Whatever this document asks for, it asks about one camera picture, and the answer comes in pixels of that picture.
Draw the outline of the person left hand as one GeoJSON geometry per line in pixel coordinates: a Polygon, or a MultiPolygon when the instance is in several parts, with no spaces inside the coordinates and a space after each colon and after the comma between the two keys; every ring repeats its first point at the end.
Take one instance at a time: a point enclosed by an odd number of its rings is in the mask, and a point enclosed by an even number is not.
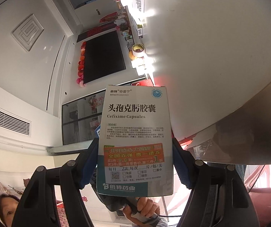
{"type": "MultiPolygon", "coordinates": [[[[158,215],[160,214],[159,205],[148,197],[137,198],[137,210],[140,211],[142,216],[148,218],[151,217],[154,213],[158,215]]],[[[131,207],[128,205],[123,208],[123,213],[125,217],[131,222],[136,223],[138,221],[136,218],[131,216],[131,207]]]]}

